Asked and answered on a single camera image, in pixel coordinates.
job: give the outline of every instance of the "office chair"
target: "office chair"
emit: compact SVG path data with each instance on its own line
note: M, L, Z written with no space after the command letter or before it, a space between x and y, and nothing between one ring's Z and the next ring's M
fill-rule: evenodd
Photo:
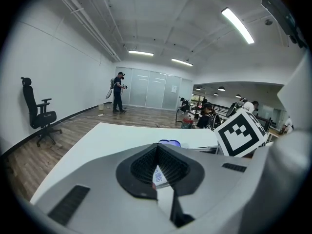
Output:
M37 105L34 98L33 88L30 86L31 79L24 77L21 79L23 84L24 98L29 109L29 124L34 129L38 127L42 128L42 130L38 133L39 140L37 141L37 146L40 147L39 142L46 136L48 136L52 140L53 145L55 145L55 141L51 137L50 133L59 132L61 134L62 130L52 129L50 126L50 124L57 119L57 114L54 111L47 112L47 105L50 104L47 101L52 99L43 99L42 101L44 103Z

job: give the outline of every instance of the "white table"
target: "white table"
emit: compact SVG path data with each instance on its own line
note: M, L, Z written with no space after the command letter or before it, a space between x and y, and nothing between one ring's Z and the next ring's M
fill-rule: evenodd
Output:
M50 187L93 159L137 146L157 143L161 139L177 140L184 148L217 145L217 138L209 129L147 128L99 123L55 165L30 202L35 204Z

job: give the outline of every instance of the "smoke detector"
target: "smoke detector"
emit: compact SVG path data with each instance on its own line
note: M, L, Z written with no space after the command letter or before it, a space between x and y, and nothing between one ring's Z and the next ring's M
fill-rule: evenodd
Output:
M266 19L264 24L267 26L270 26L273 23L273 21L271 19Z

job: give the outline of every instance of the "chair armrest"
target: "chair armrest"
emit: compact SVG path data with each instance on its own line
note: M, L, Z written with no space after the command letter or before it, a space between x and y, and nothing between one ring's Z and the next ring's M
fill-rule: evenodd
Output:
M43 114L43 111L46 113L47 105L50 105L49 102L38 104L37 107L40 107L40 113Z
M41 101L44 101L44 103L47 103L48 100L52 100L51 98L50 99L43 99Z

